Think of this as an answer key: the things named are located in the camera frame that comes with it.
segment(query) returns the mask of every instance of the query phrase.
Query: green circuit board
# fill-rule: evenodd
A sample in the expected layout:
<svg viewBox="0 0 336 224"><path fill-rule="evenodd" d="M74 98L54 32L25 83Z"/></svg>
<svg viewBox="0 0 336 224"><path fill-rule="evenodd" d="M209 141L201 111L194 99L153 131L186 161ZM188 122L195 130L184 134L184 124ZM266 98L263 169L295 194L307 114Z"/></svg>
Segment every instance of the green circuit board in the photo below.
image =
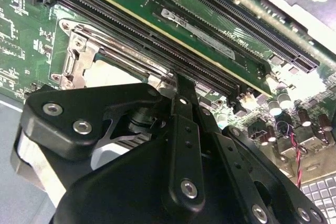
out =
<svg viewBox="0 0 336 224"><path fill-rule="evenodd" d="M145 6L151 9L154 8L155 3L150 3L149 0L114 0L115 4L117 2L119 2L118 6L123 4L123 8L132 9L138 17L140 15L146 17L148 24L155 24L169 30L176 37L190 38L189 42L193 43L195 48L200 46L199 50L204 47L182 27L158 21L152 13L146 16L144 14ZM58 84L52 81L50 75L62 72L69 39L58 26L58 21L61 18L82 20L73 12L59 5L48 8L43 5L32 6L25 0L0 0L0 92L2 94L23 101L24 93L31 90L32 83L39 87L45 83L58 88ZM225 29L233 29L232 32L234 32L234 27L229 25ZM263 47L256 45L255 48L261 50ZM268 57L269 50L267 48L263 48L263 51L260 52L266 58ZM334 101L336 100L334 95L336 74L327 66L321 65L316 72L310 74L301 72L292 74L286 66L273 65L271 62L270 64L273 72L277 74L284 85L293 87L293 92L296 92L293 95L293 100L300 100L312 115L313 120L320 113L328 115L333 113ZM260 84L256 76L252 74L253 68L249 67L250 74L254 76L251 81ZM269 123L273 122L266 104L243 117L239 117L233 115L232 109L225 105L225 97L221 94L202 86L197 86L197 90L201 96L211 102L220 102L211 111L215 117L220 114L226 115L227 124L246 130L246 127L259 117ZM293 120L298 122L295 111L290 111L290 113Z"/></svg>

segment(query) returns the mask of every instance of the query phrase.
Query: electrolytic capacitor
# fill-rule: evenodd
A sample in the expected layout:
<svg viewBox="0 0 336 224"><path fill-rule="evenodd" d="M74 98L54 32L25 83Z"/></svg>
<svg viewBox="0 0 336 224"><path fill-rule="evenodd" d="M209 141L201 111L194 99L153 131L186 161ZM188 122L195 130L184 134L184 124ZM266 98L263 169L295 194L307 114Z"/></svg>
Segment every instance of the electrolytic capacitor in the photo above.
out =
<svg viewBox="0 0 336 224"><path fill-rule="evenodd" d="M276 115L281 114L281 108L280 108L279 102L277 100L270 100L268 102L268 110L269 110L269 113L272 116L276 116Z"/></svg>
<svg viewBox="0 0 336 224"><path fill-rule="evenodd" d="M262 136L259 138L259 140L260 140L260 143L261 143L262 146L266 146L266 145L268 145L268 141L267 141L266 135L262 135Z"/></svg>
<svg viewBox="0 0 336 224"><path fill-rule="evenodd" d="M308 127L311 125L311 120L309 118L308 112L305 109L298 110L298 116L303 127Z"/></svg>
<svg viewBox="0 0 336 224"><path fill-rule="evenodd" d="M290 99L288 93L278 94L278 102L280 104L280 107L284 110L289 109L290 107L292 107L294 105L294 103Z"/></svg>
<svg viewBox="0 0 336 224"><path fill-rule="evenodd" d="M267 133L266 133L267 141L269 141L269 142L275 142L277 138L275 136L275 132L274 132L273 126L271 126L271 125L267 126L266 130L267 130Z"/></svg>
<svg viewBox="0 0 336 224"><path fill-rule="evenodd" d="M317 118L319 120L320 127L323 131L332 130L331 122L326 114L321 114Z"/></svg>

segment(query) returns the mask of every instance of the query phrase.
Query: silver metal part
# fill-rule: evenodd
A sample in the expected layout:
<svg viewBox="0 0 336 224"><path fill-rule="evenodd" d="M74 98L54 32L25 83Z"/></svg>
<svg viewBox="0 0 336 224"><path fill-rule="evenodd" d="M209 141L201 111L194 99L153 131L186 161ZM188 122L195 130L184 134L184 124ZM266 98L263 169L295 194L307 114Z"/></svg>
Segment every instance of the silver metal part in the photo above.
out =
<svg viewBox="0 0 336 224"><path fill-rule="evenodd" d="M190 180L184 180L181 182L181 190L185 196L190 199L197 197L197 188Z"/></svg>
<svg viewBox="0 0 336 224"><path fill-rule="evenodd" d="M92 131L92 125L84 120L77 120L75 123L73 123L72 128L81 135L87 135Z"/></svg>
<svg viewBox="0 0 336 224"><path fill-rule="evenodd" d="M233 132L233 134L235 134L236 136L239 136L239 135L240 135L239 130L237 130L237 129L232 129L232 132Z"/></svg>
<svg viewBox="0 0 336 224"><path fill-rule="evenodd" d="M265 211L257 204L252 206L252 212L254 216L259 220L260 223L266 224L267 223L267 215Z"/></svg>
<svg viewBox="0 0 336 224"><path fill-rule="evenodd" d="M317 219L318 222L322 222L321 216L314 209L311 209L310 212L315 217L315 219Z"/></svg>
<svg viewBox="0 0 336 224"><path fill-rule="evenodd" d="M63 108L56 103L44 104L42 109L44 113L51 116L58 116L63 113Z"/></svg>
<svg viewBox="0 0 336 224"><path fill-rule="evenodd" d="M31 141L24 132L21 132L19 137L17 153L33 168L52 203L57 207L66 189L39 146Z"/></svg>
<svg viewBox="0 0 336 224"><path fill-rule="evenodd" d="M205 115L211 115L210 111L207 109L202 109L202 111Z"/></svg>
<svg viewBox="0 0 336 224"><path fill-rule="evenodd" d="M169 69L91 25L61 19L59 26L69 36L67 57L59 81L61 89L86 87L84 73L93 66L96 54L112 60L126 72L131 70L141 79L148 79L154 87L162 77L172 78Z"/></svg>
<svg viewBox="0 0 336 224"><path fill-rule="evenodd" d="M298 208L298 212L299 212L299 215L301 216L301 218L303 220L305 220L306 222L309 222L310 221L310 217L309 215L307 214L307 212L302 209L301 207Z"/></svg>

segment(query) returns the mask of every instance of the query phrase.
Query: capacitor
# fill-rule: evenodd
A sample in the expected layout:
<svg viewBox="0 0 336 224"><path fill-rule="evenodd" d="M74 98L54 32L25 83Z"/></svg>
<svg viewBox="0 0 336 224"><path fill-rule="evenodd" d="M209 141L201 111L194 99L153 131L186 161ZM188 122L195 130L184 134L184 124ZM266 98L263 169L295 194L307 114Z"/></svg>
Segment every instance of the capacitor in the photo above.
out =
<svg viewBox="0 0 336 224"><path fill-rule="evenodd" d="M292 107L294 105L292 100L290 99L288 93L278 94L278 102L280 104L280 107L284 110L289 109L290 107Z"/></svg>
<svg viewBox="0 0 336 224"><path fill-rule="evenodd" d="M217 125L221 129L224 129L228 125L226 114L218 114L217 115Z"/></svg>
<svg viewBox="0 0 336 224"><path fill-rule="evenodd" d="M272 116L276 116L276 115L280 115L281 114L281 107L278 103L277 100L270 100L268 101L268 110L269 110L269 113L272 115Z"/></svg>
<svg viewBox="0 0 336 224"><path fill-rule="evenodd" d="M267 141L266 135L262 135L262 136L259 138L259 140L260 140L260 143L261 143L262 146L266 146L266 145L268 145L268 141Z"/></svg>
<svg viewBox="0 0 336 224"><path fill-rule="evenodd" d="M326 114L321 114L318 116L320 127L323 131L331 131L331 122Z"/></svg>
<svg viewBox="0 0 336 224"><path fill-rule="evenodd" d="M266 133L267 141L269 141L269 142L275 142L277 138L275 136L275 132L274 132L273 126L271 126L271 125L267 126L266 130L267 130L267 133Z"/></svg>
<svg viewBox="0 0 336 224"><path fill-rule="evenodd" d="M298 116L303 127L308 127L311 125L311 120L309 118L308 112L305 109L298 110Z"/></svg>

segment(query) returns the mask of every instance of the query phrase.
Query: hex bolt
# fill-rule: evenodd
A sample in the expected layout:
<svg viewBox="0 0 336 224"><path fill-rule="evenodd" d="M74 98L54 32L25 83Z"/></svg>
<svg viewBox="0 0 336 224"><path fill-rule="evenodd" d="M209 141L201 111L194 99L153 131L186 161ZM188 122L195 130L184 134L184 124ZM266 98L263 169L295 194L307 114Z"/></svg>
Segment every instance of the hex bolt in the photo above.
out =
<svg viewBox="0 0 336 224"><path fill-rule="evenodd" d="M189 199L197 197L197 188L190 180L185 179L181 182L181 190Z"/></svg>
<svg viewBox="0 0 336 224"><path fill-rule="evenodd" d="M266 224L267 223L267 215L265 211L257 204L252 206L253 215L259 220L260 223Z"/></svg>
<svg viewBox="0 0 336 224"><path fill-rule="evenodd" d="M299 215L301 216L301 218L303 220L305 220L306 222L309 222L310 221L310 217L309 215L307 214L307 212L302 209L301 207L298 208L298 212L299 212Z"/></svg>
<svg viewBox="0 0 336 224"><path fill-rule="evenodd" d="M51 116L57 116L63 113L63 108L56 103L44 104L42 109L44 113L46 113L47 115L51 115Z"/></svg>
<svg viewBox="0 0 336 224"><path fill-rule="evenodd" d="M84 120L77 120L75 123L73 123L72 128L81 135L87 135L92 131L91 124Z"/></svg>
<svg viewBox="0 0 336 224"><path fill-rule="evenodd" d="M321 216L314 209L310 209L310 212L315 217L315 219L317 219L318 222L322 222Z"/></svg>

